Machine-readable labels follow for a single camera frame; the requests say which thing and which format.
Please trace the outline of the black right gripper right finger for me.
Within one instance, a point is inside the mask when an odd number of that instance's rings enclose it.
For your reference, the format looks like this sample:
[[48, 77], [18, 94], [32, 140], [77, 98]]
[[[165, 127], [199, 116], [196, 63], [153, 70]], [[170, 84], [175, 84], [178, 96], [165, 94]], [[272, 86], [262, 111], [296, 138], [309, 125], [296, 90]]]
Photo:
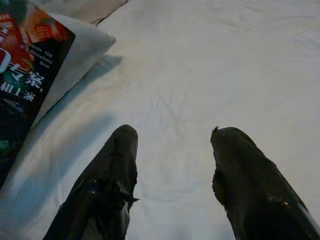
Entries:
[[210, 142], [212, 189], [237, 240], [317, 240], [308, 208], [255, 142], [236, 127], [216, 127]]

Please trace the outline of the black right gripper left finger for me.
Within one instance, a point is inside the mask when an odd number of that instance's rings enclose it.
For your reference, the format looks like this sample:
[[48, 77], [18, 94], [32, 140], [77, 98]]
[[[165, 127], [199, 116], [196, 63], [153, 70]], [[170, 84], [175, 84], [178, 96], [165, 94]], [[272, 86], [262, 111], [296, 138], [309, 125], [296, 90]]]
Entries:
[[79, 175], [45, 240], [124, 240], [138, 180], [138, 134], [124, 124]]

